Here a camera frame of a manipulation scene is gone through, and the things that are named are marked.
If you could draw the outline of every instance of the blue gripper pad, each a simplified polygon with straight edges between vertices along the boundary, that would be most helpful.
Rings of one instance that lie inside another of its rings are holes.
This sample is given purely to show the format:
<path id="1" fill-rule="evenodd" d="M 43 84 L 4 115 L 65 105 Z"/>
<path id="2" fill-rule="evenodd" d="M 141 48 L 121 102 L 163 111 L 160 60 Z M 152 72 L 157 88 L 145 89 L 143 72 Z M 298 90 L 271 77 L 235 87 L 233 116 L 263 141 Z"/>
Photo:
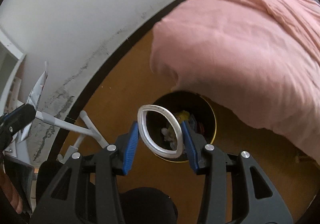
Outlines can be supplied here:
<path id="1" fill-rule="evenodd" d="M 132 163 L 134 160 L 134 155 L 136 153 L 138 140 L 139 140 L 139 130 L 138 130 L 138 123 L 133 122 L 130 132 L 128 133 L 129 140 L 127 142 L 127 146 L 123 153 L 123 166 L 122 171 L 124 175 L 127 175 L 128 172 L 131 170 Z"/>
<path id="2" fill-rule="evenodd" d="M 188 121 L 183 121 L 181 123 L 183 142 L 184 142 L 184 146 L 185 146 L 185 149 L 187 152 L 189 165 L 190 165 L 191 169 L 193 169 L 193 171 L 195 173 L 197 173 L 199 170 L 198 155 L 197 155 L 195 146 L 193 144 L 193 141 L 192 141 L 192 138 L 191 138 L 191 135 L 189 132 L 190 126 L 188 124 L 189 124 Z"/>

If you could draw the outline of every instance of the yellow rim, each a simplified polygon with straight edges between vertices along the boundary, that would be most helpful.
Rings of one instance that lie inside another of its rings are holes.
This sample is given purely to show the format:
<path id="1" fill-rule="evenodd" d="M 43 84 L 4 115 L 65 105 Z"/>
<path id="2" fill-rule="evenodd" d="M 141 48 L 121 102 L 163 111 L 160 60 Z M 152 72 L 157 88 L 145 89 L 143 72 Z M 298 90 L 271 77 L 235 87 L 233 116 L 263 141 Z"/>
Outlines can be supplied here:
<path id="1" fill-rule="evenodd" d="M 212 137 L 212 140 L 210 142 L 210 144 L 213 144 L 214 142 L 214 139 L 216 138 L 216 133 L 217 133 L 217 118 L 216 118 L 216 115 L 214 114 L 214 111 L 213 111 L 213 108 L 211 106 L 211 104 L 208 102 L 207 100 L 207 97 L 205 96 L 200 96 L 204 101 L 207 102 L 207 104 L 209 105 L 209 107 L 211 108 L 211 111 L 212 111 L 212 114 L 213 114 L 213 117 L 214 117 L 214 123 L 215 123 L 215 128 L 214 128 L 214 134 L 213 134 L 213 137 Z M 183 162 L 188 162 L 189 160 L 186 160 L 186 161 L 170 161 L 168 159 L 165 159 L 159 155 L 157 155 L 156 153 L 153 152 L 153 154 L 157 157 L 159 157 L 160 159 L 164 160 L 164 161 L 168 161 L 168 162 L 175 162 L 175 163 L 183 163 Z"/>

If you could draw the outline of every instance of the bolt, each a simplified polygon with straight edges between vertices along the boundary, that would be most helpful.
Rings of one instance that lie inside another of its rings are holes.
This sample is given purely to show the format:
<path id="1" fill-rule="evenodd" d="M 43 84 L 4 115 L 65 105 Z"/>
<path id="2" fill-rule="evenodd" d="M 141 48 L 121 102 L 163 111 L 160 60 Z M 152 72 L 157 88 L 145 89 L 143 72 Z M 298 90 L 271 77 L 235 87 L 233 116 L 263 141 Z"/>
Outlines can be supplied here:
<path id="1" fill-rule="evenodd" d="M 117 149 L 117 147 L 114 144 L 110 144 L 107 146 L 108 151 L 115 151 L 116 149 Z"/>
<path id="2" fill-rule="evenodd" d="M 250 157 L 250 154 L 249 154 L 247 151 L 243 151 L 243 152 L 241 153 L 241 156 L 242 156 L 243 158 L 249 158 L 249 157 Z"/>
<path id="3" fill-rule="evenodd" d="M 79 159 L 80 158 L 80 153 L 79 152 L 74 152 L 72 155 L 71 155 L 71 157 L 73 158 L 73 159 Z"/>
<path id="4" fill-rule="evenodd" d="M 204 146 L 204 148 L 205 148 L 206 150 L 208 150 L 208 151 L 213 151 L 213 150 L 214 150 L 214 146 L 213 146 L 212 144 L 206 144 L 206 145 Z"/>

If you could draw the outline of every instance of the wooden floor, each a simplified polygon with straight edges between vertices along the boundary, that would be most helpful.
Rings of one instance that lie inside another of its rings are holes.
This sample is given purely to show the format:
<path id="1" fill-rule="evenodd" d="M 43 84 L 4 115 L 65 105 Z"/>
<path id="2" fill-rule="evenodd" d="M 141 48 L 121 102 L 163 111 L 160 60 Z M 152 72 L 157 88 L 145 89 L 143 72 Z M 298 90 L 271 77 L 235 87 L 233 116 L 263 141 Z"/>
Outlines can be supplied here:
<path id="1" fill-rule="evenodd" d="M 152 33 L 149 32 L 109 73 L 84 108 L 109 143 L 127 133 L 141 105 L 152 104 L 173 86 L 172 82 L 165 82 L 151 73 L 151 42 Z M 310 162 L 295 163 L 296 148 L 284 137 L 248 127 L 230 110 L 217 104 L 212 106 L 217 117 L 214 144 L 225 152 L 250 152 L 297 220 L 320 189 L 319 170 Z M 68 135 L 61 154 L 64 155 L 76 138 L 74 133 Z M 87 137 L 79 151 L 89 155 L 100 149 L 92 138 Z M 230 221 L 232 193 L 228 180 L 227 221 Z M 153 155 L 142 141 L 139 141 L 129 175 L 118 178 L 120 192 L 136 187 L 155 187 L 168 194 L 178 208 L 179 224 L 196 223 L 203 184 L 203 176 L 195 176 L 188 163 L 166 162 Z"/>

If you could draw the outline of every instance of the white plastic ring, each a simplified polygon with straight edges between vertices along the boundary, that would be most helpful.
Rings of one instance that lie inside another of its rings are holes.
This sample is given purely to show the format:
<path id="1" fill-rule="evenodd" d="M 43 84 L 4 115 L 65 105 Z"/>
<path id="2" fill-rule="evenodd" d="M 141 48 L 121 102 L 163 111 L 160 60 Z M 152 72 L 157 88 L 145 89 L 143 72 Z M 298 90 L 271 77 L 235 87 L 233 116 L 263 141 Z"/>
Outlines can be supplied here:
<path id="1" fill-rule="evenodd" d="M 147 112 L 148 111 L 154 111 L 158 112 L 161 115 L 163 115 L 169 123 L 172 125 L 172 128 L 174 130 L 174 133 L 177 137 L 177 149 L 176 150 L 166 150 L 160 146 L 158 146 L 150 137 L 148 129 L 147 129 Z M 146 146 L 155 154 L 162 156 L 164 158 L 178 158 L 180 155 L 182 155 L 183 151 L 183 137 L 182 137 L 182 131 L 181 127 L 179 125 L 179 122 L 175 118 L 175 116 L 167 109 L 156 106 L 156 105 L 144 105 L 139 108 L 138 111 L 138 126 L 139 126 L 139 133 L 143 140 L 143 142 L 146 144 Z"/>

